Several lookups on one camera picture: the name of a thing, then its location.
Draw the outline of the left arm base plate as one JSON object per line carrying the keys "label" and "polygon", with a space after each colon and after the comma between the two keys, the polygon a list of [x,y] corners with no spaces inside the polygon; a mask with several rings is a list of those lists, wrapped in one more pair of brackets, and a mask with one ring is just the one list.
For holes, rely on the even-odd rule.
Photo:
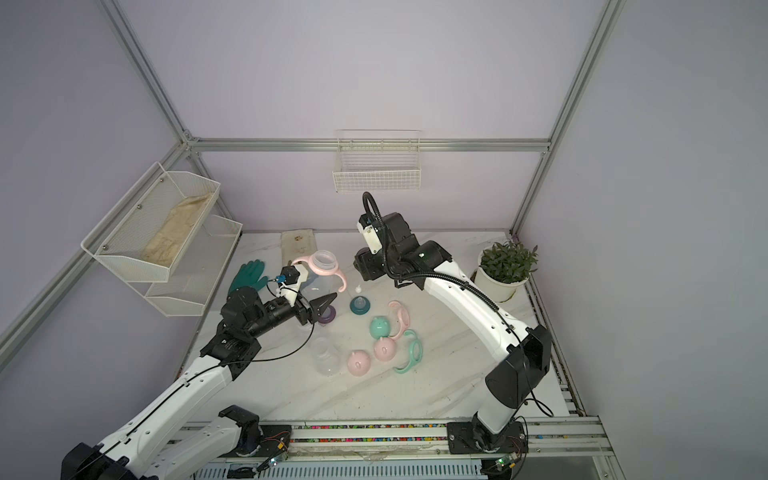
{"label": "left arm base plate", "polygon": [[257,438],[249,439],[243,445],[237,445],[226,453],[225,457],[275,457],[289,449],[292,431],[293,428],[288,424],[260,424]]}

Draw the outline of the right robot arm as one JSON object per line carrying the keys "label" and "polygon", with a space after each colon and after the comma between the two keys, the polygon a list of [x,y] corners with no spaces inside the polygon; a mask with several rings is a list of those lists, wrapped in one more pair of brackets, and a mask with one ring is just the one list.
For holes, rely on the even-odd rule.
{"label": "right robot arm", "polygon": [[357,224],[366,247],[353,265],[365,281],[387,276],[398,288],[414,285],[442,302],[480,339],[498,364],[486,375],[486,400],[475,429],[498,437],[549,373],[552,336],[529,327],[490,299],[435,241],[421,244],[398,213],[364,213]]}

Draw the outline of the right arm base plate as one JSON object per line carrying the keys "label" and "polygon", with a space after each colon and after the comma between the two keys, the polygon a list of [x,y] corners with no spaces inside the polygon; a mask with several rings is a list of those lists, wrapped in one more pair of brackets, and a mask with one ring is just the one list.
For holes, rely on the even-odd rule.
{"label": "right arm base plate", "polygon": [[529,451],[524,425],[511,420],[499,433],[491,433],[476,418],[446,425],[451,454],[523,454]]}

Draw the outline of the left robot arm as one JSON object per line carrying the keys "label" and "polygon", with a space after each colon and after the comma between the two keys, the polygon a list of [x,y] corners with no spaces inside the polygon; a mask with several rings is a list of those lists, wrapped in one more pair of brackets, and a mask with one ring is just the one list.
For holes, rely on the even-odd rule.
{"label": "left robot arm", "polygon": [[276,449],[257,414],[230,405],[202,431],[166,445],[203,405],[253,364],[260,335],[295,318],[315,324],[336,299],[275,297],[263,302],[252,287],[228,294],[215,335],[179,378],[124,426],[90,446],[80,443],[62,461],[64,479],[184,479],[223,454],[250,457]]}

